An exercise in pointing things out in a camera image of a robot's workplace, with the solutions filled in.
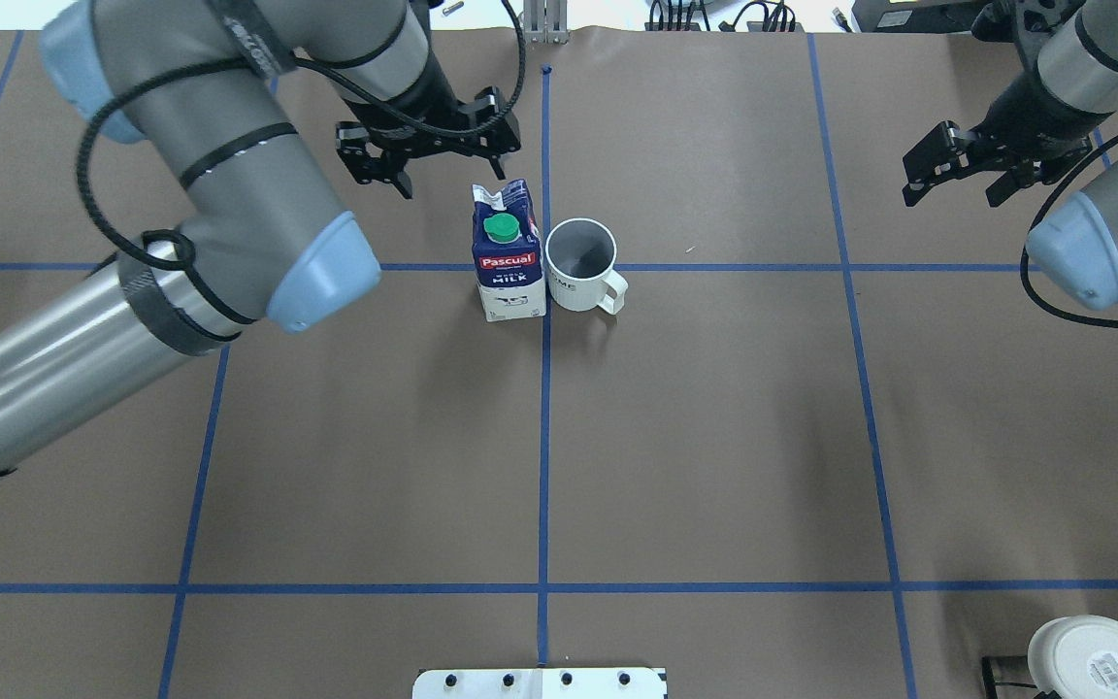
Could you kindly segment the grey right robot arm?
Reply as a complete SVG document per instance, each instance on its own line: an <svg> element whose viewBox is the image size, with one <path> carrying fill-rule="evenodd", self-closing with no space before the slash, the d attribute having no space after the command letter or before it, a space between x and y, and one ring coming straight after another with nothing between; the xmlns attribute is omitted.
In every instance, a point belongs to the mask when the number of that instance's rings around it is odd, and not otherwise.
<svg viewBox="0 0 1118 699"><path fill-rule="evenodd" d="M945 120L904 154L904 204L982 172L991 207L1051 186L1018 259L1022 291L1062 321L1118 331L1118 1L991 1L972 23L1021 68L974 127Z"/></svg>

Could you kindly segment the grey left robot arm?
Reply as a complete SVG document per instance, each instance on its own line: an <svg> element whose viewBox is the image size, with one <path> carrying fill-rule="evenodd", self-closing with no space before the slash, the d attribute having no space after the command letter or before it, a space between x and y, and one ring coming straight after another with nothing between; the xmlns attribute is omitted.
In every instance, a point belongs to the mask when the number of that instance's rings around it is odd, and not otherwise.
<svg viewBox="0 0 1118 699"><path fill-rule="evenodd" d="M411 196L421 155L522 147L509 91L461 100L430 1L76 1L40 35L83 120L74 181L108 257L0 333L0 482L40 448L254 322L297 333L372 290L378 259L268 88L312 72L350 110L337 152Z"/></svg>

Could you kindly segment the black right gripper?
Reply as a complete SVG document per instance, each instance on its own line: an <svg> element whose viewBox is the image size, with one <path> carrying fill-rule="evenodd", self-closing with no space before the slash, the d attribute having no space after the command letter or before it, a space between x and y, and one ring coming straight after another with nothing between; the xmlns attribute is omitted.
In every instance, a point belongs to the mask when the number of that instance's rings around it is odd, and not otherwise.
<svg viewBox="0 0 1118 699"><path fill-rule="evenodd" d="M1035 74L1020 74L991 102L980 123L961 129L950 120L906 152L904 206L915 207L938 185L999 172L985 189L991 208L1033 185L1055 185L1090 154L1090 134L1102 114L1053 96Z"/></svg>

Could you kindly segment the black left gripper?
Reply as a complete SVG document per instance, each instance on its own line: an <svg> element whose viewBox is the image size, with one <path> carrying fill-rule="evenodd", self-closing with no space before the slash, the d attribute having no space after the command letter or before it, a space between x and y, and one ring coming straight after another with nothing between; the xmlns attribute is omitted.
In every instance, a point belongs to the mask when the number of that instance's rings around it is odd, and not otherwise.
<svg viewBox="0 0 1118 699"><path fill-rule="evenodd" d="M514 114L523 92L523 63L517 65L510 96L489 85L468 102L454 97L435 58L400 96L380 100L337 72L337 88L345 94L353 119L337 122L337 155L359 185L394 187L404 199L415 190L407 164L425 155L457 154L487 162L498 181L506 180L505 160L522 148Z"/></svg>

